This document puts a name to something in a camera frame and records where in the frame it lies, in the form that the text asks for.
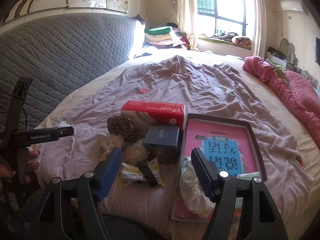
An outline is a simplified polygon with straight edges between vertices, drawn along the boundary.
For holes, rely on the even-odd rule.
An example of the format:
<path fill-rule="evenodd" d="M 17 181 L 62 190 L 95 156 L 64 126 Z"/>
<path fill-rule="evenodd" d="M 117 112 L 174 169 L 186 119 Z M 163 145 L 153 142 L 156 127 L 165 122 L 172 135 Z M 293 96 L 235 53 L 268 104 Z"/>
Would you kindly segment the left hand painted nails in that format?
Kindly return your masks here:
<path fill-rule="evenodd" d="M 35 171 L 39 168 L 39 162 L 35 159 L 40 155 L 39 150 L 30 150 L 27 156 L 27 163 L 25 165 L 24 183 L 27 184 L 27 195 L 31 196 L 35 191 L 41 187 L 39 185 Z M 1 164 L 1 179 L 13 178 L 16 171 L 11 168 L 7 163 Z"/>

